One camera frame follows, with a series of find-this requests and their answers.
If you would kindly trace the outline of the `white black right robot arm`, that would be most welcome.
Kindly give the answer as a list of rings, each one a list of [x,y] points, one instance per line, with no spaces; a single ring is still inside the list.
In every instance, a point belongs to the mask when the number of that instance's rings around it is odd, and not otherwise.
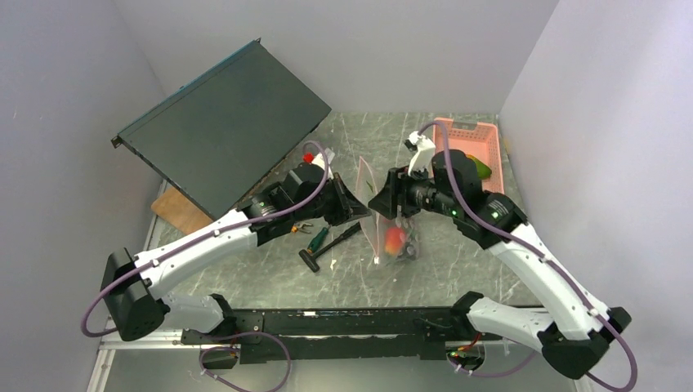
[[[629,313],[608,307],[576,283],[552,258],[526,214],[506,195],[482,188],[476,164],[462,151],[439,152],[431,166],[432,175],[409,174],[405,167],[389,170],[369,208],[387,219],[420,211],[450,218],[464,237],[509,267],[545,309],[536,313],[468,292],[449,311],[454,335],[507,338],[540,353],[574,380],[589,375],[617,341],[636,376],[634,354],[621,335],[632,321]]]

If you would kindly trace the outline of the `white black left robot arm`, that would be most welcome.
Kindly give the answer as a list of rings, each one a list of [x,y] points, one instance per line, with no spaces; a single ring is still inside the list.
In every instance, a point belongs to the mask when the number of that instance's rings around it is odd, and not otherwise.
[[[322,218],[338,226],[369,214],[337,173],[302,163],[192,234],[136,255],[126,248],[112,252],[100,294],[114,322],[110,331],[136,341],[169,323],[228,341],[235,321],[223,296],[178,296],[179,283],[226,256],[290,234],[297,223]]]

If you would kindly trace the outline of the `red tomato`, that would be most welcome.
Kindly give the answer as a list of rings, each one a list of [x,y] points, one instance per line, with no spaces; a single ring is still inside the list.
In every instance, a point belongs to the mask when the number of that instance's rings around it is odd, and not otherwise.
[[[383,250],[389,256],[398,256],[405,247],[406,240],[404,229],[398,226],[389,227],[384,234]]]

